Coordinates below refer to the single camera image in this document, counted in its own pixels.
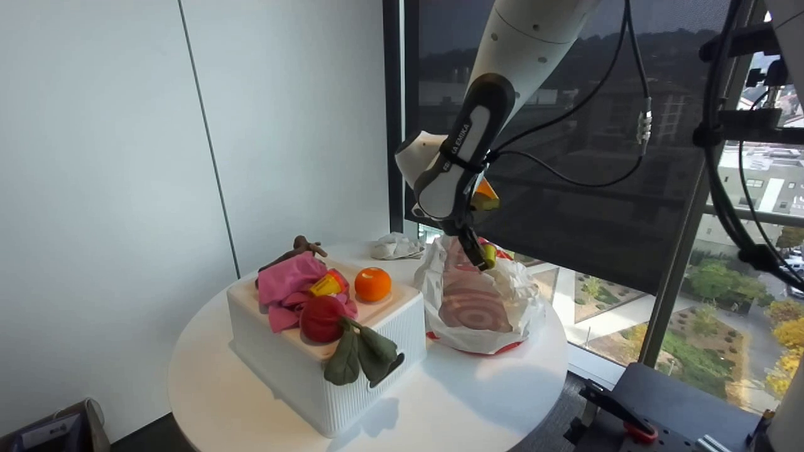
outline white wall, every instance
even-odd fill
[[[245,268],[387,232],[375,0],[192,0]],[[233,278],[174,0],[0,2],[0,434],[172,409],[172,345]]]
[[[387,234],[383,2],[187,0],[245,271]]]

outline black cable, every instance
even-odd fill
[[[537,131],[544,131],[544,128],[551,128],[551,125],[571,119],[571,115],[579,114],[590,99],[596,99],[599,90],[609,84],[609,79],[610,79],[610,74],[614,74],[614,69],[615,69],[615,64],[619,64],[619,57],[621,57],[621,48],[624,48],[626,35],[628,35],[628,40],[632,40],[632,52],[634,52],[635,70],[638,70],[638,81],[640,81],[640,90],[644,90],[644,99],[645,99],[644,115],[638,119],[638,120],[640,120],[640,123],[638,123],[638,153],[635,153],[634,163],[628,166],[628,170],[624,170],[621,175],[615,175],[615,179],[610,179],[610,180],[579,180],[579,179],[561,173],[557,168],[549,166],[546,160],[540,160],[540,158],[535,158],[535,155],[531,155],[531,153],[525,153],[525,151],[507,149],[511,143],[516,143],[516,140],[520,140],[520,138],[525,138],[525,135],[531,135],[531,134],[537,134]],[[624,20],[621,20],[619,43],[615,43],[614,57],[610,57],[603,79],[600,79],[600,81],[586,92],[586,99],[580,99],[580,102],[575,102],[571,110],[565,110],[565,114],[561,114],[561,115],[556,115],[556,119],[551,119],[551,120],[546,120],[546,123],[537,123],[537,125],[532,125],[532,128],[527,128],[527,131],[522,131],[522,134],[502,140],[501,146],[496,146],[496,149],[491,151],[491,163],[497,160],[501,155],[517,155],[517,158],[525,158],[525,160],[546,168],[554,179],[557,179],[557,180],[564,180],[564,183],[567,183],[567,185],[579,185],[579,188],[609,188],[609,185],[615,185],[615,183],[632,179],[632,175],[640,168],[644,155],[645,155],[645,149],[649,149],[649,140],[650,140],[650,115],[654,115],[654,114],[650,114],[650,89],[649,89],[649,75],[645,75],[644,55],[640,55],[640,48],[638,48],[638,40],[635,40],[635,31],[634,31],[632,0],[624,0]]]
[[[762,90],[762,92],[756,95],[756,101],[752,102],[752,110],[760,107],[760,102],[762,102],[768,92],[771,92],[771,89]]]
[[[732,205],[732,199],[727,195],[727,188],[718,179],[718,163],[717,163],[717,146],[722,143],[722,85],[723,85],[723,70],[730,61],[730,48],[732,48],[732,35],[736,25],[736,12],[741,7],[741,0],[732,0],[722,37],[717,40],[717,52],[713,64],[709,65],[709,81],[704,90],[704,123],[699,128],[699,140],[704,143],[704,168],[709,175],[709,188],[712,188],[712,203],[718,214],[718,222],[723,232],[732,236],[732,242],[738,249],[752,249],[753,242],[746,234],[743,223],[736,219],[736,212]]]
[[[546,123],[531,125],[531,128],[511,135],[507,140],[492,146],[491,153],[501,153],[502,149],[513,146],[516,140],[520,140],[520,138],[525,138],[525,135],[532,135],[532,134],[537,134],[537,131],[546,131],[546,128],[551,128],[551,125],[556,125],[556,123],[575,115],[586,102],[590,102],[590,101],[599,95],[599,90],[605,85],[605,81],[610,79],[614,69],[619,65],[621,48],[624,48],[624,40],[626,40],[626,31],[628,31],[628,12],[632,12],[628,6],[632,6],[632,0],[626,0],[626,6],[624,6],[619,43],[615,43],[615,48],[614,48],[614,55],[610,55],[609,69],[603,70],[603,79],[600,79],[571,110],[565,110],[565,114],[561,114],[561,115],[556,115],[556,119],[551,119],[551,120],[546,120]]]
[[[525,158],[525,160],[540,166],[544,170],[549,170],[554,179],[557,179],[557,180],[564,180],[564,183],[567,183],[567,185],[579,185],[579,188],[609,188],[609,185],[615,185],[615,183],[632,179],[632,175],[640,168],[640,163],[644,163],[644,155],[635,155],[634,163],[632,163],[632,168],[628,168],[626,173],[621,173],[621,175],[615,175],[615,179],[610,179],[610,180],[588,183],[588,180],[575,180],[575,179],[561,173],[557,168],[549,166],[546,160],[540,160],[540,158],[535,158],[535,155],[531,155],[531,153],[525,153],[525,151],[507,149],[507,151],[501,153],[501,155]]]
[[[738,140],[738,149],[736,149],[736,151],[738,151],[738,153],[736,153],[738,183],[741,183],[741,188],[743,188],[746,205],[750,205],[750,214],[752,214],[752,219],[753,219],[753,223],[756,223],[760,236],[762,236],[763,243],[768,246],[771,257],[789,271],[789,277],[792,277],[797,283],[804,283],[804,278],[799,277],[799,271],[797,271],[787,258],[780,257],[776,246],[771,243],[768,234],[763,232],[763,227],[762,227],[762,222],[760,222],[760,215],[756,215],[753,199],[752,199],[750,183],[746,183],[743,140]]]
[[[197,85],[197,99],[199,99],[199,110],[202,110],[207,149],[208,149],[208,160],[211,160],[211,170],[213,170],[216,190],[219,190],[219,203],[222,203],[222,214],[223,214],[223,227],[226,227],[226,238],[228,238],[228,254],[232,254],[233,274],[237,274],[237,278],[241,278],[241,261],[238,261],[238,257],[237,257],[233,234],[232,234],[232,222],[228,222],[228,209],[226,209],[226,195],[223,195],[223,183],[222,183],[222,170],[219,170],[219,155],[216,155],[216,146],[213,146],[211,131],[208,131],[208,119],[207,119],[207,102],[203,102],[203,90],[202,90],[202,81],[199,81],[197,52],[194,52],[192,33],[189,33],[189,25],[187,25],[183,2],[177,0],[177,6],[179,6],[179,15],[182,15],[182,31],[183,31],[183,43],[187,43],[187,55],[189,55],[189,61],[192,61],[192,74],[194,74],[194,85]]]

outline tree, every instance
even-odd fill
[[[804,316],[782,322],[775,328],[775,338],[787,350],[776,367],[768,371],[767,385],[776,396],[785,396],[789,381],[797,375],[799,359],[804,357]]]
[[[771,302],[771,308],[768,308],[768,316],[775,325],[795,322],[801,313],[804,313],[804,307],[795,298],[776,298],[776,302]]]
[[[691,320],[691,328],[702,337],[712,337],[718,331],[718,320],[712,307],[696,308]]]
[[[792,249],[792,246],[799,246],[799,243],[804,243],[804,228],[785,227],[780,238],[776,238],[776,246],[780,249]]]
[[[730,268],[723,258],[702,261],[689,271],[687,290],[704,305],[750,312],[752,305],[768,305],[771,296],[752,274]]]
[[[649,325],[638,325],[626,331],[626,342],[632,347],[632,359],[638,359],[638,352],[644,350],[645,333],[649,333]]]
[[[586,293],[588,293],[590,298],[599,298],[603,287],[600,287],[599,278],[586,278],[586,281],[584,281],[584,290],[586,290]]]

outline red fruit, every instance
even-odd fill
[[[302,337],[315,345],[336,342],[345,333],[345,316],[340,298],[310,298],[300,320]]]

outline round white table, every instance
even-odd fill
[[[383,263],[395,281],[412,281],[417,261]],[[182,331],[172,359],[172,406],[179,428],[203,452],[302,449],[462,449],[496,452],[517,444],[556,406],[567,345],[551,307],[532,308],[525,345],[501,357],[467,357],[438,342],[346,434],[330,440],[228,350],[226,291]]]

